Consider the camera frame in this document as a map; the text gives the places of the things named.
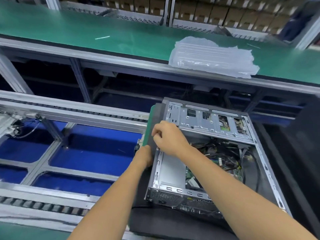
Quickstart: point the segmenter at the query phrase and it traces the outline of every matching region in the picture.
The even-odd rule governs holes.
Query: human arm
[[[190,146],[176,125],[161,121],[154,126],[152,136],[162,151],[178,157],[192,171],[238,238],[316,239],[279,207]]]
[[[126,171],[95,203],[68,240],[122,239],[140,177],[151,164],[150,146],[140,147]]]

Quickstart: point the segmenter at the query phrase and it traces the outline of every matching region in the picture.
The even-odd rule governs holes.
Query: human hand
[[[152,165],[151,147],[149,145],[141,146],[136,152],[133,162],[138,163],[145,169]]]
[[[154,142],[166,154],[179,157],[190,146],[181,130],[173,123],[161,121],[152,130]]]

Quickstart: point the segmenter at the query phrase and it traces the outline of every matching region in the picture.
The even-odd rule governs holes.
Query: bare forearm
[[[144,165],[133,160],[127,170],[82,219],[68,240],[122,239],[144,169]]]
[[[189,147],[179,155],[240,239],[315,239],[302,225]]]

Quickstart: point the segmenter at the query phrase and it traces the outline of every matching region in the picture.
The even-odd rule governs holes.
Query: white plastic packaging
[[[253,60],[251,50],[238,47],[223,48],[207,39],[186,37],[176,42],[169,58],[169,65],[251,78],[251,75],[256,75],[259,71],[259,66],[254,65]]]

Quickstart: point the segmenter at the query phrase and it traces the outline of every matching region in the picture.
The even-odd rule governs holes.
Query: conveyor chain
[[[42,210],[47,212],[63,213],[68,215],[85,216],[89,209],[83,209],[78,207],[50,204],[44,202],[37,202],[32,200],[23,200],[18,198],[11,198],[0,196],[0,204],[25,207],[29,209]]]
[[[61,110],[79,112],[79,113],[84,113],[84,114],[106,116],[106,117],[123,119],[123,120],[132,120],[132,121],[139,121],[139,122],[145,122],[145,123],[148,122],[147,120],[143,120],[143,119],[130,118],[130,117],[119,116],[119,115],[114,115],[114,114],[98,113],[98,112],[87,111],[87,110],[80,110],[80,109],[71,109],[71,108],[65,108],[65,107],[60,107],[60,106],[47,105],[47,104],[39,104],[39,103],[32,103],[32,102],[25,102],[25,101],[14,100],[14,99],[0,98],[0,100],[1,100],[1,101],[14,102],[14,103],[20,103],[20,104],[28,104],[28,105],[34,105],[34,106],[52,108],[52,109],[61,109]]]

